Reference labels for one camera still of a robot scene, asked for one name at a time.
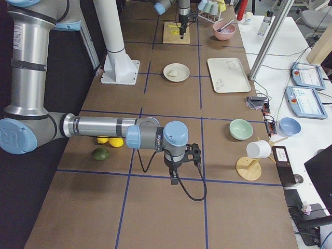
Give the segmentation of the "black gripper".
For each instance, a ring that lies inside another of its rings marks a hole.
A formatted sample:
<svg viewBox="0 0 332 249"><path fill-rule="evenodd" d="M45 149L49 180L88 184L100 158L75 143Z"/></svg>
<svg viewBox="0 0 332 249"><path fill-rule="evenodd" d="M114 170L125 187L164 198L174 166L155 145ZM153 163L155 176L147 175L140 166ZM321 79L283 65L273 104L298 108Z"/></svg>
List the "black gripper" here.
<svg viewBox="0 0 332 249"><path fill-rule="evenodd" d="M176 185L179 183L177 169L184 163L185 152L178 156L174 156L169 150L164 149L164 163L169 168L171 184Z"/></svg>
<svg viewBox="0 0 332 249"><path fill-rule="evenodd" d="M184 39L185 34L185 28L188 23L188 15L189 15L189 9L188 8L179 8L178 9L178 20L180 22L179 27L179 37L180 39Z"/></svg>

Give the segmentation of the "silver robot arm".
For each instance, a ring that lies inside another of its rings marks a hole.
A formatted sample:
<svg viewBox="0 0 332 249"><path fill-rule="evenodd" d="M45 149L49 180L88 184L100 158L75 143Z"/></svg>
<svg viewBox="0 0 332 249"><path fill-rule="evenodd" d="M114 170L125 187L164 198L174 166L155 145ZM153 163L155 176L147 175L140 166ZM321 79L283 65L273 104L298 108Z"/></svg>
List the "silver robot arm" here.
<svg viewBox="0 0 332 249"><path fill-rule="evenodd" d="M180 121L164 127L155 118L85 117L44 108L49 33L78 31L79 1L8 1L14 20L11 102L1 120L1 149L24 154L61 137L105 136L126 140L134 149L164 153L172 184L178 167L188 161L188 128Z"/></svg>
<svg viewBox="0 0 332 249"><path fill-rule="evenodd" d="M187 30L187 25L189 22L189 17L191 14L190 9L190 0L159 0L154 1L154 10L158 15L164 14L170 7L172 7L175 3L178 5L178 20L180 22L179 26L179 36L180 39L184 38L184 34Z"/></svg>

